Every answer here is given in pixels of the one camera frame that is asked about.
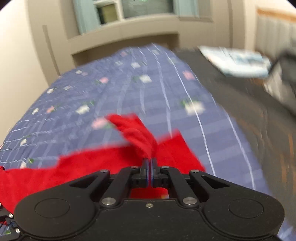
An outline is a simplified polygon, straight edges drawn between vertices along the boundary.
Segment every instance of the white stripe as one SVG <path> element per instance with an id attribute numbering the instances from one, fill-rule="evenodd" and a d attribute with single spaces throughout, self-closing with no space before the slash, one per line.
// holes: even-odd
<path id="1" fill-rule="evenodd" d="M 19 124 L 19 123 L 22 123 L 22 122 L 24 122 L 24 121 L 30 121 L 30 120 L 22 120 L 22 121 L 16 123 L 16 125 Z"/>
<path id="2" fill-rule="evenodd" d="M 253 190 L 255 190 L 255 182 L 254 182 L 254 177 L 253 177 L 252 167 L 251 167 L 250 161 L 249 161 L 249 159 L 248 159 L 248 157 L 247 157 L 247 155 L 246 155 L 246 152 L 244 151 L 244 148 L 243 148 L 243 146 L 242 146 L 242 143 L 241 143 L 241 141 L 240 141 L 240 139 L 239 139 L 239 137 L 238 137 L 238 135 L 237 135 L 237 132 L 236 132 L 236 130 L 235 130 L 233 124 L 232 124 L 232 121 L 231 121 L 231 119 L 230 119 L 228 113 L 227 113 L 227 112 L 225 112 L 225 113 L 226 113 L 226 116 L 227 116 L 227 118 L 228 118 L 228 120 L 229 120 L 229 122 L 230 122 L 230 125 L 231 125 L 231 127 L 232 127 L 233 133 L 234 133 L 234 135 L 235 135 L 235 138 L 237 139 L 237 142 L 238 142 L 239 147 L 240 147 L 240 149 L 241 149 L 241 151 L 242 151 L 242 154 L 243 154 L 244 159 L 245 159 L 245 161 L 246 161 L 246 163 L 247 163 L 247 166 L 248 166 L 248 168 L 249 168 L 249 172 L 250 172 L 250 176 L 251 176 L 251 180 L 252 180 L 252 188 L 253 188 Z"/>
<path id="3" fill-rule="evenodd" d="M 9 143 L 7 147 L 10 147 L 10 144 L 11 144 L 11 143 Z M 3 151 L 3 150 L 1 150 L 1 151 Z M 0 151 L 0 152 L 1 152 L 1 151 Z M 2 161 L 2 157 L 3 157 L 3 155 L 4 155 L 4 152 L 2 152 L 2 156 L 1 156 L 1 158 L 0 158 L 0 161 Z"/>
<path id="4" fill-rule="evenodd" d="M 96 105 L 95 113 L 94 113 L 94 118 L 96 118 L 96 117 L 99 116 L 100 110 L 101 110 L 103 104 L 105 103 L 106 99 L 107 99 L 107 94 L 105 94 L 105 95 L 100 99 L 100 101 L 98 102 L 98 104 Z M 92 127 L 91 127 L 91 126 L 88 126 L 88 128 L 87 128 L 87 130 L 86 130 L 87 134 L 84 135 L 84 138 L 82 138 L 81 141 L 80 141 L 80 142 L 78 143 L 78 145 L 77 145 L 77 149 L 78 149 L 78 150 L 83 148 L 83 146 L 84 146 L 85 142 L 87 141 L 87 139 L 88 139 L 88 137 L 89 137 L 91 131 L 92 131 Z"/>
<path id="5" fill-rule="evenodd" d="M 181 81 L 181 83 L 182 83 L 182 85 L 183 85 L 183 88 L 184 88 L 184 90 L 185 90 L 185 92 L 186 92 L 188 98 L 190 99 L 192 105 L 194 106 L 193 101 L 192 101 L 192 99 L 191 99 L 191 96 L 188 94 L 188 92 L 187 92 L 187 90 L 186 90 L 186 88 L 185 88 L 185 85 L 184 85 L 184 83 L 183 83 L 183 81 L 182 81 L 182 79 L 181 79 L 181 77 L 180 77 L 180 75 L 179 75 L 179 72 L 178 72 L 178 70 L 177 70 L 177 68 L 176 68 L 176 65 L 175 65 L 173 62 L 172 62 L 172 64 L 173 64 L 173 66 L 175 67 L 176 73 L 177 73 L 177 75 L 178 75 L 178 77 L 179 77 L 179 79 L 180 79 L 180 81 Z M 206 148 L 206 151 L 207 151 L 207 156 L 208 156 L 208 159 L 209 159 L 209 162 L 210 162 L 211 168 L 212 168 L 213 175 L 216 176 L 216 172 L 215 172 L 215 169 L 214 169 L 214 166 L 213 166 L 213 163 L 212 163 L 212 159 L 211 159 L 211 156 L 210 156 L 210 153 L 209 153 L 209 149 L 208 149 L 208 147 L 207 147 L 207 139 L 206 139 L 206 137 L 205 137 L 205 133 L 204 133 L 204 130 L 203 130 L 203 127 L 202 127 L 202 123 L 201 123 L 201 121 L 200 121 L 200 118 L 199 118 L 199 116 L 198 116 L 198 114 L 197 114 L 195 108 L 194 108 L 194 112 L 195 112 L 195 115 L 196 115 L 196 117 L 197 117 L 197 119 L 198 119 L 198 122 L 199 122 L 199 125 L 200 125 L 200 129 L 201 129 L 201 131 L 202 131 L 202 136 L 203 136 L 203 140 L 204 140 L 205 148 Z"/>
<path id="6" fill-rule="evenodd" d="M 34 160 L 57 160 L 59 157 L 58 156 L 45 156 L 45 157 L 34 157 Z M 25 158 L 20 159 L 20 160 L 13 160 L 11 162 L 20 162 L 20 161 L 26 161 Z"/>
<path id="7" fill-rule="evenodd" d="M 3 142 L 3 144 L 5 144 L 7 142 L 14 142 L 14 141 L 19 141 L 19 140 L 21 140 L 21 139 L 15 139 L 15 140 L 11 140 L 11 141 L 5 141 L 5 142 Z"/>
<path id="8" fill-rule="evenodd" d="M 162 70 L 161 70 L 161 65 L 160 65 L 160 63 L 158 61 L 158 57 L 154 53 L 152 53 L 152 54 L 154 55 L 154 57 L 155 57 L 155 59 L 157 61 L 158 72 L 159 72 L 159 75 L 160 75 L 159 80 L 160 80 L 160 84 L 161 84 L 161 89 L 163 91 L 163 96 L 165 98 L 165 102 L 166 102 L 166 105 L 167 105 L 167 108 L 166 108 L 167 116 L 166 117 L 167 117 L 168 131 L 169 131 L 170 135 L 172 136 L 172 127 L 171 127 L 171 122 L 170 122 L 170 104 L 168 102 L 168 98 L 167 98 L 166 92 L 165 92 L 165 86 L 163 84 L 163 73 L 162 73 Z"/>
<path id="9" fill-rule="evenodd" d="M 42 119 L 42 121 L 55 121 L 55 120 L 57 120 L 57 119 L 59 119 L 60 117 L 59 116 L 57 116 L 57 117 L 55 117 L 55 118 L 49 118 L 49 119 Z M 31 125 L 29 125 L 29 126 L 26 126 L 26 127 L 22 127 L 21 129 L 17 129 L 17 130 L 14 130 L 14 131 L 19 131 L 19 130 L 22 130 L 22 129 L 26 129 L 26 128 L 29 128 L 29 127 L 31 127 L 31 126 L 33 126 L 33 125 L 36 125 L 37 123 L 41 123 L 42 121 L 36 121 L 36 122 L 34 122 L 33 124 L 31 124 Z"/>
<path id="10" fill-rule="evenodd" d="M 17 148 L 9 148 L 9 149 L 5 149 L 5 150 L 1 150 L 1 151 L 7 151 L 7 150 L 18 150 L 18 149 Z"/>
<path id="11" fill-rule="evenodd" d="M 147 62 L 147 58 L 146 56 L 143 54 L 143 52 L 141 51 L 141 49 L 138 47 L 139 51 L 141 52 L 141 54 L 144 56 L 144 63 L 146 64 L 145 65 L 145 71 L 144 73 L 147 74 L 147 71 L 148 71 L 148 62 Z M 141 87 L 140 87 L 140 103 L 141 103 L 141 108 L 142 108 L 142 111 L 143 113 L 146 115 L 146 112 L 145 112 L 145 100 L 144 100 L 144 95 L 145 95 L 145 84 L 142 83 Z"/>
<path id="12" fill-rule="evenodd" d="M 161 50 L 154 43 L 152 43 L 152 44 L 158 49 L 159 52 L 161 52 Z"/>
<path id="13" fill-rule="evenodd" d="M 74 105 L 74 107 L 72 107 L 72 108 L 75 108 L 75 109 L 76 109 L 76 108 L 78 107 L 78 105 L 81 105 L 81 103 L 78 103 L 78 104 Z M 66 116 L 67 116 L 67 120 L 70 119 L 70 117 L 72 116 L 73 113 L 74 113 L 73 111 L 69 111 L 69 112 L 67 113 L 67 115 L 66 115 Z M 84 124 L 84 122 L 81 122 L 81 123 L 80 123 L 80 122 L 81 122 L 81 116 L 79 116 L 78 120 L 74 123 L 74 125 L 69 124 L 69 125 L 63 125 L 63 126 L 62 126 L 62 131 L 64 131 L 65 129 L 68 129 L 68 128 L 72 128 L 72 127 L 73 127 L 73 130 L 72 130 L 71 133 L 68 135 L 68 139 L 67 139 L 67 141 L 65 142 L 64 147 L 63 147 L 63 149 L 62 149 L 62 154 L 63 154 L 63 155 L 65 155 L 65 154 L 68 153 L 69 142 L 71 142 L 69 136 L 76 134 L 77 129 L 76 129 L 75 127 L 78 127 L 78 126 Z"/>
<path id="14" fill-rule="evenodd" d="M 199 82 L 200 86 L 201 86 L 202 88 L 204 88 L 203 85 L 201 84 L 200 80 L 199 80 L 198 77 L 196 76 L 196 74 L 192 71 L 191 68 L 190 68 L 190 70 L 191 70 L 191 72 L 194 74 L 194 76 L 195 76 L 195 78 L 197 79 L 197 81 Z"/>
<path id="15" fill-rule="evenodd" d="M 130 50 L 131 50 L 131 54 L 132 54 L 132 61 L 131 61 L 131 63 L 132 63 L 134 61 L 134 59 L 135 59 L 135 56 L 134 56 L 134 53 L 133 53 L 133 51 L 132 51 L 131 48 L 130 48 Z M 116 113 L 118 115 L 121 114 L 123 100 L 125 98 L 125 95 L 126 95 L 126 92 L 127 92 L 128 88 L 129 88 L 129 86 L 131 84 L 131 76 L 129 76 L 129 74 L 127 75 L 127 79 L 129 79 L 129 82 L 128 82 L 128 84 L 124 84 L 123 85 L 123 88 L 121 89 L 121 92 L 120 92 L 120 96 L 118 98 L 117 111 L 116 111 Z M 103 145 L 107 145 L 108 144 L 108 141 L 109 141 L 109 139 L 110 139 L 110 137 L 112 135 L 112 131 L 113 131 L 113 129 L 106 130 L 106 132 L 104 134 L 104 137 L 103 137 L 103 140 L 102 140 Z"/>
<path id="16" fill-rule="evenodd" d="M 20 147 L 16 148 L 18 145 L 19 145 L 19 142 L 17 142 L 16 145 L 14 146 L 14 148 L 12 148 L 12 150 L 17 150 L 16 154 L 15 154 L 15 157 L 18 154 L 18 152 L 20 151 Z M 8 156 L 6 157 L 6 160 L 9 160 L 9 157 L 10 157 L 11 153 L 12 153 L 12 151 L 8 154 Z"/>
<path id="17" fill-rule="evenodd" d="M 38 127 L 37 130 L 40 131 L 40 129 L 41 129 L 41 127 L 42 127 L 43 124 L 44 124 L 44 122 L 42 122 L 42 123 L 40 124 L 40 126 Z M 58 135 L 58 134 L 55 134 L 55 135 L 54 135 L 54 138 L 50 140 L 49 144 L 47 145 L 46 150 L 44 151 L 44 153 L 43 153 L 43 155 L 42 155 L 43 157 L 45 157 L 45 156 L 47 155 L 47 153 L 50 151 L 50 148 L 52 147 L 52 144 L 53 144 L 53 143 L 57 143 L 57 141 L 56 141 L 56 137 L 57 137 L 57 135 Z M 38 137 L 38 135 L 34 136 L 34 137 L 32 138 L 31 141 L 33 142 L 33 141 L 35 140 L 36 137 Z M 29 154 L 28 158 L 30 158 L 30 157 L 33 156 L 33 154 L 36 152 L 36 150 L 38 149 L 38 147 L 39 147 L 39 144 L 37 144 L 36 148 L 34 148 L 33 151 Z M 41 160 L 41 161 L 38 163 L 38 169 L 41 168 L 42 163 L 43 163 L 43 160 Z"/>

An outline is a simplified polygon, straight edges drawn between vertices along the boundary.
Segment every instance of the metal screw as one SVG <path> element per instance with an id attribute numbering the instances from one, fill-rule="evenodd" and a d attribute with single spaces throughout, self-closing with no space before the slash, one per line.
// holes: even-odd
<path id="1" fill-rule="evenodd" d="M 116 200 L 112 197 L 105 197 L 102 199 L 102 204 L 104 205 L 113 205 L 116 203 Z"/>
<path id="2" fill-rule="evenodd" d="M 183 203 L 187 204 L 187 205 L 193 205 L 197 203 L 197 199 L 194 197 L 185 197 L 183 199 Z"/>
<path id="3" fill-rule="evenodd" d="M 147 207 L 147 208 L 152 208 L 153 206 L 154 206 L 154 205 L 153 205 L 152 203 L 147 203 L 147 204 L 146 204 L 146 207 Z"/>

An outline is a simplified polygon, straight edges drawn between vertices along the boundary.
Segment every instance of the red cloth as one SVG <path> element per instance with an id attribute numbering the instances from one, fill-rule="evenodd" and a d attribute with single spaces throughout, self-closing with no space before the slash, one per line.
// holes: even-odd
<path id="1" fill-rule="evenodd" d="M 141 166 L 143 158 L 157 158 L 159 166 L 178 168 L 182 173 L 192 169 L 205 171 L 198 159 L 187 147 L 177 131 L 158 144 L 153 135 L 136 115 L 106 117 L 122 133 L 131 145 L 110 146 L 97 150 L 76 152 L 62 156 L 58 165 L 48 169 L 0 169 L 0 202 L 10 212 L 24 197 L 75 180 L 101 169 L 118 173 L 128 166 Z M 160 198 L 167 192 L 161 188 L 138 189 L 132 192 L 135 198 Z"/>

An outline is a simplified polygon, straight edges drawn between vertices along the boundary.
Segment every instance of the beige wall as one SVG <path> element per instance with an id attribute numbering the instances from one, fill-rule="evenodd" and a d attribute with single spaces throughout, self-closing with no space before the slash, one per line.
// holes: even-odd
<path id="1" fill-rule="evenodd" d="M 244 0 L 246 41 L 245 48 L 254 50 L 257 29 L 257 8 L 277 9 L 279 11 L 296 13 L 296 9 L 287 0 Z"/>
<path id="2" fill-rule="evenodd" d="M 71 39 L 79 35 L 78 26 L 76 23 L 76 16 L 74 11 L 73 0 L 62 0 L 61 12 L 66 30 L 66 36 Z"/>
<path id="3" fill-rule="evenodd" d="M 62 13 L 69 7 L 67 0 L 27 1 L 38 58 L 47 82 L 51 84 L 59 74 L 74 68 L 67 39 L 67 35 L 71 36 L 75 32 L 73 25 L 69 25 L 70 20 L 75 20 L 71 18 L 73 9 L 69 8 L 69 11 L 66 11 L 69 14 L 63 18 Z M 44 28 L 47 29 L 48 35 L 45 34 Z"/>
<path id="4" fill-rule="evenodd" d="M 233 48 L 243 49 L 245 47 L 245 6 L 244 0 L 231 0 L 232 25 L 233 25 Z"/>
<path id="5" fill-rule="evenodd" d="M 93 60 L 97 60 L 106 56 L 109 56 L 116 52 L 119 49 L 122 49 L 127 46 L 145 46 L 150 43 L 156 43 L 168 49 L 174 49 L 178 47 L 178 35 L 177 34 L 165 34 L 165 35 L 156 35 L 148 37 L 140 37 L 122 40 L 115 43 L 110 43 L 107 45 L 95 47 L 78 54 L 73 55 L 75 65 L 78 67 L 80 65 L 86 64 Z"/>
<path id="6" fill-rule="evenodd" d="M 34 48 L 27 5 L 12 0 L 0 11 L 0 143 L 48 87 Z"/>
<path id="7" fill-rule="evenodd" d="M 121 42 L 119 46 L 128 39 L 177 34 L 178 41 L 174 40 L 177 47 L 229 47 L 227 1 L 211 0 L 211 4 L 200 6 L 205 15 L 211 13 L 211 18 L 203 16 L 198 20 L 178 19 L 176 15 L 150 15 L 110 23 L 84 35 L 78 35 L 71 0 L 28 0 L 28 10 L 40 64 L 51 84 L 59 74 L 85 62 L 88 56 L 97 56 L 97 52 L 89 54 L 90 49 L 98 51 L 98 46 Z"/>

